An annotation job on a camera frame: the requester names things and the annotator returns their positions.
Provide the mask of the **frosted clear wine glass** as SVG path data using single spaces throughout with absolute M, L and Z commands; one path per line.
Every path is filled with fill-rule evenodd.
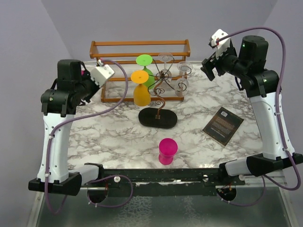
M 189 87 L 189 82 L 186 79 L 186 76 L 191 74 L 193 65 L 188 61 L 181 61 L 177 64 L 177 69 L 182 72 L 182 77 L 176 81 L 174 86 L 175 94 L 178 97 L 185 97 Z

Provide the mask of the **orange plastic wine glass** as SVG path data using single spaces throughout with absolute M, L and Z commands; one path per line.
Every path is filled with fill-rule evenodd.
M 137 106 L 147 106 L 151 102 L 151 97 L 148 89 L 144 85 L 148 79 L 148 73 L 143 70 L 137 70 L 131 74 L 131 81 L 138 84 L 134 89 L 134 103 Z

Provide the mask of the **green plastic wine glass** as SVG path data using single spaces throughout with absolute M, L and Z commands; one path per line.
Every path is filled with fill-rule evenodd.
M 143 66 L 143 71 L 147 72 L 149 75 L 148 80 L 144 83 L 146 87 L 151 86 L 155 83 L 155 77 L 150 69 L 147 68 L 153 62 L 153 58 L 148 54 L 141 54 L 136 58 L 136 63 L 140 66 Z

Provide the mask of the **metal wine glass rack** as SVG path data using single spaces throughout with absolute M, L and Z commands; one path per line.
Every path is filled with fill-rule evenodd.
M 147 66 L 150 69 L 155 77 L 155 83 L 153 84 L 153 88 L 149 86 L 148 92 L 150 96 L 156 98 L 155 104 L 159 107 L 147 107 L 142 109 L 138 114 L 138 120 L 141 125 L 146 127 L 160 128 L 160 129 L 171 129 L 173 128 L 177 122 L 178 117 L 175 112 L 172 110 L 165 109 L 164 106 L 166 104 L 166 98 L 162 96 L 165 93 L 165 87 L 170 87 L 173 91 L 174 86 L 176 84 L 177 79 L 181 78 L 181 76 L 173 76 L 171 74 L 171 82 L 165 82 L 160 78 L 160 71 L 156 61 L 153 59 L 153 62 Z

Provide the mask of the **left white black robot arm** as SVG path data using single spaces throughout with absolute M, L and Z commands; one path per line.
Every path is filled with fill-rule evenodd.
M 99 90 L 90 73 L 82 71 L 84 67 L 79 60 L 58 61 L 57 79 L 41 95 L 45 137 L 40 169 L 28 183 L 31 191 L 76 196 L 82 185 L 90 182 L 98 187 L 104 182 L 100 164 L 68 170 L 69 137 L 76 109 Z

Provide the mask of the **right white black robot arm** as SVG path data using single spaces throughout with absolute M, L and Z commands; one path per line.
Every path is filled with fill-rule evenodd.
M 268 42 L 256 35 L 243 37 L 240 52 L 236 53 L 230 38 L 223 39 L 223 32 L 214 35 L 210 46 L 215 53 L 202 61 L 201 70 L 209 80 L 214 80 L 213 69 L 219 76 L 229 73 L 236 79 L 239 90 L 245 90 L 250 100 L 261 135 L 263 150 L 260 154 L 220 164 L 217 179 L 228 185 L 237 175 L 261 176 L 301 164 L 303 156 L 297 154 L 286 130 L 280 132 L 278 120 L 282 115 L 276 110 L 281 107 L 281 95 L 276 92 L 279 76 L 265 69 Z

